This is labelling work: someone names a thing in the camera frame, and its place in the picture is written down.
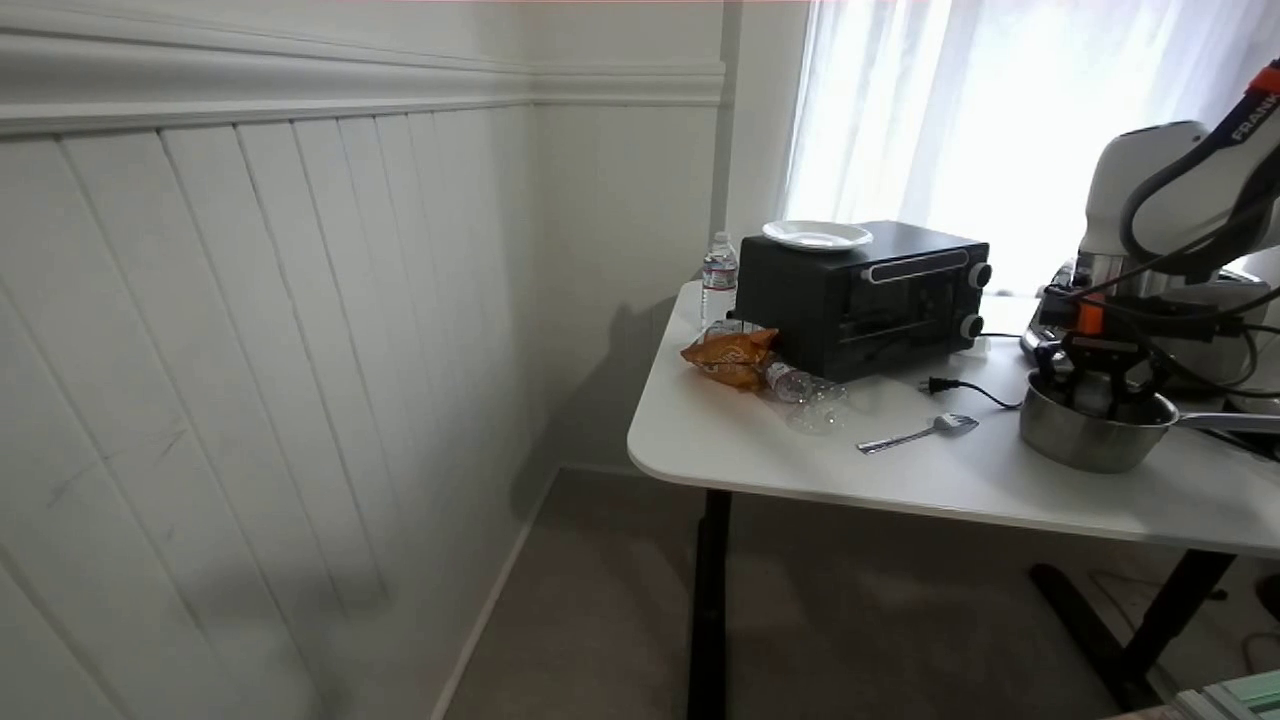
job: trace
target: white table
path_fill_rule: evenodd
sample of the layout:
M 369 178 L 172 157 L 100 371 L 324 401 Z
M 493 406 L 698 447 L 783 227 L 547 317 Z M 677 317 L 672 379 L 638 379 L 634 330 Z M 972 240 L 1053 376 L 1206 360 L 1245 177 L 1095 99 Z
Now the white table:
M 1100 628 L 1058 568 L 1031 568 L 1082 653 L 1128 706 L 1155 699 L 1143 670 L 1194 621 L 1232 556 L 1280 556 L 1280 462 L 1206 433 L 1177 426 L 1138 470 L 1091 474 L 1026 447 L 1018 411 L 992 411 L 972 391 L 924 401 L 894 379 L 860 379 L 860 391 L 848 394 L 860 411 L 825 426 L 795 406 L 698 376 L 679 349 L 700 330 L 700 286 L 684 283 L 628 433 L 628 452 L 647 474 L 709 493 L 694 634 L 694 717 L 700 720 L 725 711 L 719 615 L 734 493 L 1194 548 L 1128 648 Z M 924 371 L 977 379 L 1005 401 L 1019 401 L 1029 376 L 1010 336 L 986 336 L 972 353 L 902 379 L 924 388 Z M 857 452 L 857 441 L 919 426 L 942 406 L 986 419 L 967 435 Z

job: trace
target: table top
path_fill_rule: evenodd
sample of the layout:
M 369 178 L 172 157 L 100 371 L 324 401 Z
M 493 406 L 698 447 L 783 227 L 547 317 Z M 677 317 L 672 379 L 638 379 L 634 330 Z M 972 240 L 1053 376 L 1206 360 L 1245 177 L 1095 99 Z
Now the table top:
M 924 376 L 942 371 L 1019 401 L 1029 363 L 1014 336 L 986 336 L 932 368 L 851 379 L 814 406 L 790 406 L 713 383 L 684 363 L 679 349 L 700 330 L 700 286 L 684 283 L 628 433 L 634 460 L 658 481 L 1095 539 L 1280 556 L 1280 462 L 1271 460 L 1171 426 L 1138 470 L 1095 474 L 1026 447 L 1019 415 L 995 411 L 977 391 L 919 391 Z M 924 426 L 946 406 L 980 415 L 980 426 L 883 452 L 857 447 Z

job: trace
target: white wainscoting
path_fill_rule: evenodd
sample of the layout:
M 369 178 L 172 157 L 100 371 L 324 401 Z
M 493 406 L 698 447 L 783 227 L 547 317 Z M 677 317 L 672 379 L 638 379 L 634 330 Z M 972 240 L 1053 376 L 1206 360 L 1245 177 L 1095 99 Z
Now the white wainscoting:
M 0 717 L 424 717 L 529 462 L 529 112 L 0 145 Z

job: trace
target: black table leg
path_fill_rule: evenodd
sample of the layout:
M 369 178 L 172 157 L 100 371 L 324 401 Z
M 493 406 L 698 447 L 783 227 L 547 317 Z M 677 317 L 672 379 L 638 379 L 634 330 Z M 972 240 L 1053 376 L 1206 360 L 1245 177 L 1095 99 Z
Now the black table leg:
M 725 720 L 725 543 L 730 493 L 709 493 L 694 560 L 690 720 Z
M 1089 608 L 1075 585 L 1053 568 L 1035 564 L 1031 585 L 1053 602 L 1053 613 L 1071 633 L 1075 648 L 1091 664 L 1091 670 L 1107 684 L 1122 706 L 1154 706 L 1159 704 L 1150 684 L 1154 664 L 1187 628 L 1208 591 L 1223 578 L 1238 556 L 1223 551 L 1185 551 L 1185 560 L 1164 578 L 1159 596 L 1143 613 L 1143 625 L 1122 642 L 1105 621 Z

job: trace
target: black toaster oven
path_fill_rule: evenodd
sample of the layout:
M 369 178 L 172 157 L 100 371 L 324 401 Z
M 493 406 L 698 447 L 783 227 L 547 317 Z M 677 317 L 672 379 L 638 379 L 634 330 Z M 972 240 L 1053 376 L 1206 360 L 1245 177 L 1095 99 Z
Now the black toaster oven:
M 781 355 L 829 379 L 967 349 L 992 280 L 987 242 L 917 222 L 866 222 L 872 242 L 814 251 L 748 237 L 738 317 L 781 329 Z

